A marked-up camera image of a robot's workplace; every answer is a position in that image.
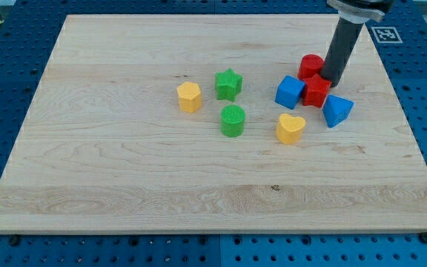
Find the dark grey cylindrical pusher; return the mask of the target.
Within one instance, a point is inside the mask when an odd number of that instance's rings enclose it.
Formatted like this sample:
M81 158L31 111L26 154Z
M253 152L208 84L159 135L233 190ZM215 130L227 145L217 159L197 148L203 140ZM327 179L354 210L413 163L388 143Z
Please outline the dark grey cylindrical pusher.
M340 18L329 45L320 76L331 82L331 87L338 86L363 23L355 24Z

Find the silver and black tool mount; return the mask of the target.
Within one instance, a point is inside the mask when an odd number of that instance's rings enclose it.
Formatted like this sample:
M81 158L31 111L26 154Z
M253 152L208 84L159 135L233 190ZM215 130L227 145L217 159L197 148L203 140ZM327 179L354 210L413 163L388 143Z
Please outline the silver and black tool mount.
M327 0L326 4L337 10L341 19L363 24L369 20L381 22L391 10L394 0Z

